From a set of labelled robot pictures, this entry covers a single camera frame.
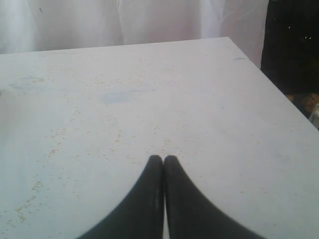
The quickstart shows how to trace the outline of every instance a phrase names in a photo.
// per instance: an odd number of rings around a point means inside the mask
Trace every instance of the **white cloth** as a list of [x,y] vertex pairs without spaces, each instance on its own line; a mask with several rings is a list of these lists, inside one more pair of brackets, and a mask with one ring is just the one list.
[[0,53],[229,36],[260,67],[268,0],[0,0]]

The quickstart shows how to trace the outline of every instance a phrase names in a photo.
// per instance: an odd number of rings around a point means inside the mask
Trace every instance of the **white table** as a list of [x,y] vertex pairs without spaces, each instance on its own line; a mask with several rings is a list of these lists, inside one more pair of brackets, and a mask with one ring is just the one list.
[[0,55],[0,90],[2,239],[80,236],[151,154],[260,235],[318,238],[319,133],[229,38]]

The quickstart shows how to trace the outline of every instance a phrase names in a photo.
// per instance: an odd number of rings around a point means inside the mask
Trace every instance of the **white tabletop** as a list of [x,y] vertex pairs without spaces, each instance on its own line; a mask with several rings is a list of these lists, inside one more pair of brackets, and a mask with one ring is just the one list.
[[0,90],[0,238],[80,236],[151,154],[262,236],[318,237],[319,133],[229,38],[0,55]]

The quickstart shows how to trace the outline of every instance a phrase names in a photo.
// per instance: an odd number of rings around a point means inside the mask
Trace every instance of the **white curtain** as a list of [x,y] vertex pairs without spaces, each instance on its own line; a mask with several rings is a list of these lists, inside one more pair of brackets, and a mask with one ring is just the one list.
[[259,67],[268,0],[0,0],[0,53],[229,36]]

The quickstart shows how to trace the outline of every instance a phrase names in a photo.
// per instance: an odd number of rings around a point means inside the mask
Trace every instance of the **black object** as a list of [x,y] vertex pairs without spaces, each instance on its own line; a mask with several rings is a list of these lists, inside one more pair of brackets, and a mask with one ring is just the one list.
[[178,159],[164,161],[170,239],[261,239],[215,207],[189,179]]
[[151,156],[124,200],[79,239],[162,239],[163,162]]

